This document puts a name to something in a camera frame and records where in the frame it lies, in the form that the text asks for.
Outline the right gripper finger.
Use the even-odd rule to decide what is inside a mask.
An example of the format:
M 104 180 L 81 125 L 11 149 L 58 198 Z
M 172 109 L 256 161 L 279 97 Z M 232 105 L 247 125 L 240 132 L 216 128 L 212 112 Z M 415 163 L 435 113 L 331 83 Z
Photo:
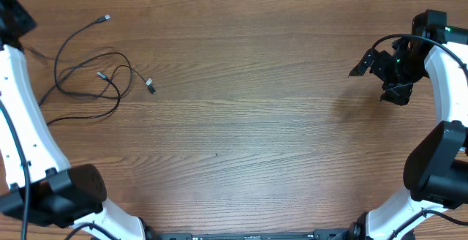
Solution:
M 380 101 L 391 102 L 395 105 L 407 105 L 412 94 L 413 83 L 398 84 L 384 89 Z
M 349 76 L 363 76 L 374 61 L 373 50 L 369 48 L 363 58 L 351 69 Z

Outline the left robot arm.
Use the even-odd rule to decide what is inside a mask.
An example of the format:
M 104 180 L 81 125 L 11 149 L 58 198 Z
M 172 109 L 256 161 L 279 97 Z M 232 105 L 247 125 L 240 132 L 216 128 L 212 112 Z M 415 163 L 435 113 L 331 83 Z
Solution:
M 84 230 L 96 239 L 152 239 L 141 218 L 107 196 L 92 164 L 71 166 L 54 141 L 32 91 L 20 37 L 34 19 L 18 0 L 1 0 L 1 156 L 9 192 L 1 213 L 30 224 Z

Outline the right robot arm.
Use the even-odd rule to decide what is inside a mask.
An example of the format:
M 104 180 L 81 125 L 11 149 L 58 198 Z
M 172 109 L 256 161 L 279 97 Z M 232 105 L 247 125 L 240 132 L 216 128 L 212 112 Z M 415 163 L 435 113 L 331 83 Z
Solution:
M 403 186 L 380 207 L 362 213 L 347 230 L 315 230 L 316 239 L 414 239 L 414 229 L 467 203 L 467 30 L 449 26 L 446 12 L 426 10 L 409 34 L 391 34 L 393 52 L 373 45 L 350 71 L 382 81 L 380 100 L 407 105 L 413 86 L 431 81 L 437 124 L 408 156 Z

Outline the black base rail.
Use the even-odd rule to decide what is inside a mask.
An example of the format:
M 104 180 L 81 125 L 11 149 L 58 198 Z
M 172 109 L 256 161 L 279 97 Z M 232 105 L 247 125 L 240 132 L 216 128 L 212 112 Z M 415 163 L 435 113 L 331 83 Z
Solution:
M 347 232 L 346 228 L 337 228 L 302 233 L 159 233 L 156 240 L 343 240 Z

